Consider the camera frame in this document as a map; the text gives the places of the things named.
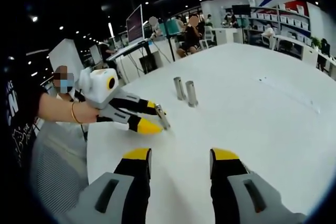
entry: gold bracelet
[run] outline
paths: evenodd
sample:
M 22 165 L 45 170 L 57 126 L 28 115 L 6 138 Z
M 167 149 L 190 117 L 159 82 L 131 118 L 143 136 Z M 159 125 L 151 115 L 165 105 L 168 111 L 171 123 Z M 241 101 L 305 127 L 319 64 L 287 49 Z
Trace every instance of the gold bracelet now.
M 72 119 L 73 119 L 76 123 L 78 123 L 78 124 L 82 124 L 82 123 L 79 122 L 79 121 L 77 120 L 77 118 L 75 117 L 75 114 L 74 114 L 74 112 L 73 112 L 74 104 L 75 104 L 75 102 L 72 102 L 72 104 L 71 104 L 71 115 L 72 115 Z

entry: silver metal rod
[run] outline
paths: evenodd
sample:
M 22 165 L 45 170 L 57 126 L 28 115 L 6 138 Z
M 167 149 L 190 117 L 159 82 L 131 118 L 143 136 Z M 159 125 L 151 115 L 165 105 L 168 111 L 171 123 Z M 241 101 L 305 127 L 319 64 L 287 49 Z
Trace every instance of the silver metal rod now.
M 183 85 L 182 85 L 182 82 L 181 82 L 181 77 L 175 77 L 174 78 L 174 83 L 175 83 L 175 87 L 176 87 L 177 98 L 179 100 L 185 100 L 186 95 L 183 91 Z
M 161 105 L 156 104 L 155 105 L 155 110 L 156 110 L 156 113 L 158 114 L 159 118 L 161 119 L 163 128 L 165 130 L 168 130 L 170 128 L 170 124 L 167 120 L 166 115 L 164 114 L 164 111 L 163 111 Z
M 198 101 L 197 101 L 197 98 L 196 98 L 194 82 L 193 81 L 187 81 L 185 83 L 185 86 L 187 88 L 187 93 L 188 93 L 188 105 L 190 107 L 196 107 L 198 105 Z

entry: computer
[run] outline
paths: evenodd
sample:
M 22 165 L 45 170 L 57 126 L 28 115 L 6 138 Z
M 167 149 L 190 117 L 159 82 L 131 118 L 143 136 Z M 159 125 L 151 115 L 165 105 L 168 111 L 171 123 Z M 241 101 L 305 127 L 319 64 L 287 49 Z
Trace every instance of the computer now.
M 142 5 L 139 5 L 126 19 L 129 45 L 138 43 L 144 39 L 144 30 L 142 24 Z

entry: wall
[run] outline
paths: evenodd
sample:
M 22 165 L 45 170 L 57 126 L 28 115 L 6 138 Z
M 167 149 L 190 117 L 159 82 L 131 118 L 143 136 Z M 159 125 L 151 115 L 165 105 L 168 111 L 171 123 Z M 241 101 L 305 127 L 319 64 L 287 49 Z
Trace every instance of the wall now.
M 49 60 L 54 71 L 61 65 L 67 66 L 68 72 L 73 73 L 75 81 L 78 80 L 81 70 L 84 69 L 72 39 L 62 40 L 49 53 Z
M 311 35 L 325 38 L 330 44 L 330 54 L 336 56 L 336 20 L 318 6 L 308 3 L 311 19 Z

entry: white desk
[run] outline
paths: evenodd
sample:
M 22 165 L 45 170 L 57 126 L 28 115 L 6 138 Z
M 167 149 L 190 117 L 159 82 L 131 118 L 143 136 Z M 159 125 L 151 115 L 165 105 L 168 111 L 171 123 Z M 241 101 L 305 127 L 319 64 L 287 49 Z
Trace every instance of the white desk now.
M 312 66 L 313 68 L 316 68 L 318 52 L 315 49 L 309 47 L 307 44 L 301 41 L 283 35 L 275 35 L 274 37 L 278 39 L 277 48 L 279 48 L 279 42 L 281 40 L 286 40 L 301 46 L 302 47 L 301 60 L 307 63 L 308 65 Z
M 243 43 L 241 28 L 212 28 L 215 31 L 217 45 L 226 43 Z
M 197 108 L 176 98 L 176 76 L 195 82 Z M 277 88 L 261 83 L 264 77 Z M 333 178 L 336 82 L 293 57 L 225 44 L 146 74 L 124 89 L 160 103 L 171 129 L 144 136 L 108 122 L 90 125 L 89 183 L 113 172 L 125 152 L 152 148 L 148 224 L 214 223 L 212 147 L 237 153 L 294 212 L 308 214 Z M 310 99 L 314 107 L 303 104 Z

